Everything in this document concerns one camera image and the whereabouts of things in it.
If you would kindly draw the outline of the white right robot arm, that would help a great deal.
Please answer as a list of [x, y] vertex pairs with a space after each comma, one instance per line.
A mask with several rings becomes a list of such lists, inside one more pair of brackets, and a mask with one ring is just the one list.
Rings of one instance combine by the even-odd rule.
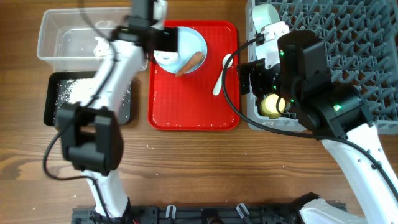
[[319, 140], [349, 182], [367, 223], [397, 222], [397, 176], [372, 114], [352, 85], [333, 83], [323, 41], [312, 31], [265, 31], [265, 57], [241, 66], [251, 85], [290, 104], [306, 138]]

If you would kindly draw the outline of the white rice pile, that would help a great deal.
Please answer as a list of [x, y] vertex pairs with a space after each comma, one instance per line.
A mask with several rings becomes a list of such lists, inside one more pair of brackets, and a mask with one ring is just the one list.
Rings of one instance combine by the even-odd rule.
[[[92, 78], [82, 78], [82, 79], [68, 79], [60, 80], [57, 84], [57, 99], [55, 100], [55, 109], [53, 113], [53, 120], [55, 120], [55, 115], [57, 110], [63, 103], [74, 104], [77, 101], [82, 101], [82, 97], [88, 95], [89, 93], [94, 93], [90, 90]], [[131, 86], [125, 91], [122, 97], [122, 104], [119, 109], [118, 121], [121, 124], [126, 124], [131, 119]]]

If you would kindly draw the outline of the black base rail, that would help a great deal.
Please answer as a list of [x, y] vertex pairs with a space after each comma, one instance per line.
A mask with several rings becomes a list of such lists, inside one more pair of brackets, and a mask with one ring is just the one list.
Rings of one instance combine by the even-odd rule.
[[289, 204], [243, 207], [175, 207], [132, 206], [124, 218], [96, 213], [94, 208], [74, 209], [72, 223], [139, 223], [139, 224], [206, 224], [206, 223], [303, 223], [299, 209]]

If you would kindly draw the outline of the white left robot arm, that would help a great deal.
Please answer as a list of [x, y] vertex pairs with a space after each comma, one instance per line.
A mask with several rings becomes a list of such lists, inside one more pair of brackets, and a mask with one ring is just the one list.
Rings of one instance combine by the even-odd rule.
[[87, 96], [57, 111], [62, 155], [81, 171], [95, 198], [93, 220], [127, 223], [129, 197], [119, 178], [124, 143], [117, 117], [122, 97], [147, 56], [176, 52], [178, 30], [165, 26], [167, 1], [133, 1], [126, 21], [105, 37], [111, 52], [95, 73]]

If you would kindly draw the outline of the clear plastic bin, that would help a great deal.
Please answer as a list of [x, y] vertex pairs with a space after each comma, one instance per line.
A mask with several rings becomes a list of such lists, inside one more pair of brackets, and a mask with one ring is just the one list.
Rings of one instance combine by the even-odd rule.
[[49, 9], [40, 26], [37, 56], [56, 72], [94, 71], [112, 53], [106, 38], [129, 13], [128, 7], [91, 7], [86, 15], [92, 29], [78, 9]]

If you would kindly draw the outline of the red serving tray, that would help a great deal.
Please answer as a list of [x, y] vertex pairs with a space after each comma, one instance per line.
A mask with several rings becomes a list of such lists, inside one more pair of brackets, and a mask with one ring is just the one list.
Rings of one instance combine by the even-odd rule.
[[169, 20], [169, 27], [189, 27], [206, 41], [208, 54], [198, 69], [182, 77], [150, 64], [147, 120], [163, 131], [227, 131], [239, 123], [223, 94], [212, 94], [226, 54], [238, 48], [238, 32], [229, 21]]

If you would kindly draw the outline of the mint green bowl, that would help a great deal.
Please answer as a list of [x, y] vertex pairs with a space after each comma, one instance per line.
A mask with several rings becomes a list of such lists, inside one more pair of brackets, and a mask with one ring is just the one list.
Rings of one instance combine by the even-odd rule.
[[254, 6], [252, 19], [257, 33], [260, 33], [263, 27], [280, 21], [279, 13], [272, 4]]

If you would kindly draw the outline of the black waste tray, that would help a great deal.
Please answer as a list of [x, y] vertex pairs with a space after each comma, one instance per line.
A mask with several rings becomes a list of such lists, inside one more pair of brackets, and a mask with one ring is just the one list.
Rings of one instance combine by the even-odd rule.
[[[58, 126], [56, 120], [53, 120], [53, 113], [55, 109], [55, 100], [57, 99], [57, 84], [60, 80], [68, 79], [82, 79], [82, 78], [93, 78], [95, 71], [82, 71], [82, 72], [55, 72], [49, 77], [49, 83], [47, 87], [47, 96], [44, 109], [44, 124], [47, 126]], [[131, 119], [134, 117], [132, 112], [132, 100], [131, 100]]]

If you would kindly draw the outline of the yellow cup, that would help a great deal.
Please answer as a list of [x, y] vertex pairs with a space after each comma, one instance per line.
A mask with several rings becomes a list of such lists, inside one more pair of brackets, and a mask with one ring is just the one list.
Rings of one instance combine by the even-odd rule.
[[278, 118], [280, 113], [277, 111], [277, 100], [279, 96], [275, 93], [267, 95], [260, 103], [259, 113], [271, 119]]

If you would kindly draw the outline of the white napkin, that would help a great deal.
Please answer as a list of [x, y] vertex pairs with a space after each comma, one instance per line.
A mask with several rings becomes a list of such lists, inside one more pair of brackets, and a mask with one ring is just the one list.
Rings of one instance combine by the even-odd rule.
[[173, 65], [179, 61], [178, 52], [154, 51], [154, 58], [161, 65]]

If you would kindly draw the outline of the white plastic spoon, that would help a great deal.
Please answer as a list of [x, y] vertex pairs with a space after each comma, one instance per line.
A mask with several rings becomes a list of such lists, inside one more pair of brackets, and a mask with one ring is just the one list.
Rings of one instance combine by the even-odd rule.
[[212, 91], [212, 94], [213, 94], [214, 96], [218, 96], [219, 93], [220, 93], [220, 91], [221, 91], [221, 87], [222, 87], [222, 76], [223, 76], [224, 66], [226, 65], [226, 63], [227, 63], [228, 59], [230, 58], [230, 56], [231, 56], [231, 54], [225, 55], [225, 57], [224, 57], [224, 59], [223, 59], [223, 61], [222, 61], [222, 66], [223, 66], [223, 67], [222, 67], [222, 69], [221, 69], [221, 73], [220, 73], [220, 75], [219, 75], [219, 77], [218, 77], [218, 79], [217, 79], [217, 82], [215, 83], [214, 88], [213, 88], [213, 91]]

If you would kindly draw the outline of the light blue plate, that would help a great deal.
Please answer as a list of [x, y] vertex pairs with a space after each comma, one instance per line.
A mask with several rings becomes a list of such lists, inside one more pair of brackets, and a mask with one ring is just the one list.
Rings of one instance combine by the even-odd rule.
[[[161, 65], [157, 63], [161, 68], [169, 73], [176, 74], [190, 59], [190, 57], [197, 51], [201, 51], [205, 54], [205, 59], [208, 53], [208, 47], [204, 37], [195, 29], [178, 26], [178, 54], [179, 61], [173, 65]], [[205, 59], [189, 72], [191, 73], [202, 66]]]

